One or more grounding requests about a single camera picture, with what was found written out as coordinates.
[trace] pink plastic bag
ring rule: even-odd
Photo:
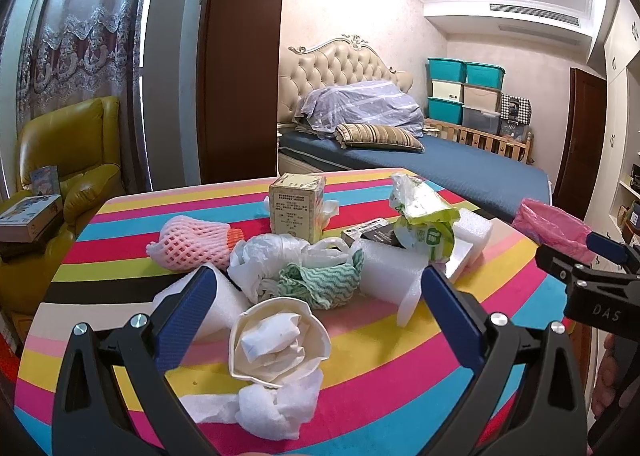
[[[586,245],[591,229],[562,209],[525,198],[511,226],[539,245],[547,245],[590,265],[596,255]]]

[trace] metal screw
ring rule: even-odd
[[[491,322],[496,326],[506,326],[509,319],[505,314],[496,312],[491,314]]]
[[[142,328],[147,321],[148,317],[143,313],[139,313],[131,318],[129,324],[131,324],[134,328]]]
[[[84,335],[86,333],[88,326],[84,323],[78,323],[74,326],[74,335]]]
[[[561,335],[561,334],[563,334],[563,333],[564,333],[564,324],[562,324],[561,322],[558,322],[558,321],[553,321],[553,322],[551,323],[551,329],[552,329],[555,333],[557,333],[557,334]]]

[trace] white wardrobe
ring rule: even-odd
[[[640,200],[629,185],[633,164],[640,165],[640,17],[629,0],[620,0],[605,43],[607,123],[598,178],[585,223],[622,241],[616,224],[620,205]],[[615,269],[597,259],[597,268]]]

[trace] air conditioning vent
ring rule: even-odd
[[[554,35],[552,33],[547,33],[547,32],[538,32],[537,30],[530,30],[529,28],[522,28],[520,26],[509,26],[509,25],[499,24],[498,28],[500,28],[502,32],[532,35],[535,37],[541,37],[543,39],[551,39],[553,41],[562,42],[564,44],[569,44],[571,46],[578,46],[580,44],[579,41],[572,39],[570,37],[564,37],[562,35]]]
[[[545,19],[553,19],[580,27],[580,19],[551,10],[541,10],[540,8],[531,8],[529,6],[518,6],[517,4],[497,4],[490,3],[489,10],[492,12],[511,12],[513,14],[524,14],[526,16],[544,17]]]

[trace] blue gripper pad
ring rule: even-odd
[[[155,362],[160,373],[180,365],[216,298],[217,289],[216,274],[203,266],[179,294],[179,305],[156,337]]]
[[[459,364],[478,374],[484,366],[480,330],[460,304],[440,272],[428,266],[422,272],[422,298],[438,322]]]
[[[597,232],[591,232],[587,235],[586,245],[591,252],[609,259],[614,264],[626,264],[628,261],[624,245]]]

